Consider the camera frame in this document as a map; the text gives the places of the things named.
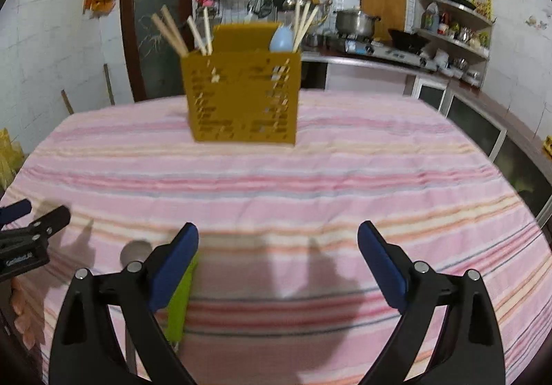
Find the left hand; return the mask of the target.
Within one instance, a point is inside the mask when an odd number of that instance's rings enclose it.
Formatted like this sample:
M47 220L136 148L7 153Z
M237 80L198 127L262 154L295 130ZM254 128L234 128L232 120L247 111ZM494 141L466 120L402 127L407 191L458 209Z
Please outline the left hand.
M11 308L16 314L14 326L22 344L30 351L44 342L43 296L26 279L11 281Z

